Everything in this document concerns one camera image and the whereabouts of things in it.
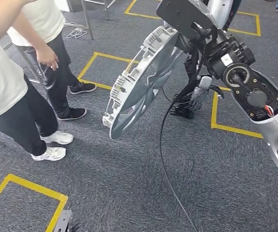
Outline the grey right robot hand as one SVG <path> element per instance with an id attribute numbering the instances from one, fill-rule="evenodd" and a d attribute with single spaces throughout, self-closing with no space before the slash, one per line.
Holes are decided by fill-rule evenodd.
<path id="1" fill-rule="evenodd" d="M 183 36 L 182 33 L 179 33 L 177 41 L 176 43 L 176 47 L 185 52 L 185 53 L 190 53 L 192 52 L 194 47 L 194 45 L 189 41 L 188 38 Z"/>

